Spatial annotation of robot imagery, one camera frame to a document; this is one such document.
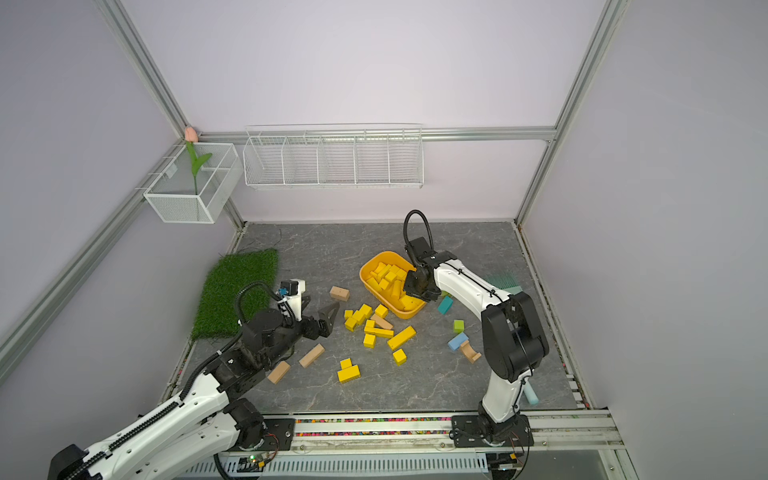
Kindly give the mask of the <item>yellow plastic tub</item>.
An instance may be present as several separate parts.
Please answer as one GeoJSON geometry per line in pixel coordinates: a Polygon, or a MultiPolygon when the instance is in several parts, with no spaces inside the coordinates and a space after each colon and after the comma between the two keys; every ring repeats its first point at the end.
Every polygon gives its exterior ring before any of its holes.
{"type": "Polygon", "coordinates": [[[405,280],[415,267],[399,254],[384,251],[377,254],[360,271],[365,288],[382,305],[400,319],[407,320],[420,312],[426,302],[405,292],[405,280]]]}

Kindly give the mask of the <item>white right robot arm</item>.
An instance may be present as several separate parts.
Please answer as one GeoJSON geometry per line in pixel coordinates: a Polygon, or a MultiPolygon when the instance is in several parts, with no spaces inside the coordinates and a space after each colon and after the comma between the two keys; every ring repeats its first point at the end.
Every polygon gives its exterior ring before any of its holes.
{"type": "Polygon", "coordinates": [[[446,292],[474,313],[482,327],[482,357],[491,369],[488,388],[478,408],[477,423],[456,427],[456,439],[475,438],[500,445],[525,426],[520,414],[524,387],[550,347],[532,298],[511,294],[469,270],[454,254],[438,252],[425,238],[405,241],[414,265],[405,291],[424,301],[446,292]]]}

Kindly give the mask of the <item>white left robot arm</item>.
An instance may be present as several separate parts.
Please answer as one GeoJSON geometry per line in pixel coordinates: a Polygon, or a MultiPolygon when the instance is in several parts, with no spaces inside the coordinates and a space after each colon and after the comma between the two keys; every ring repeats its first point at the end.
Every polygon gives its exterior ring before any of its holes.
{"type": "Polygon", "coordinates": [[[286,323],[276,309],[258,312],[193,371],[176,395],[86,449],[71,444],[51,460],[51,479],[170,479],[233,447],[272,449],[279,438],[244,395],[287,359],[298,340],[327,337],[340,306],[286,323]]]}

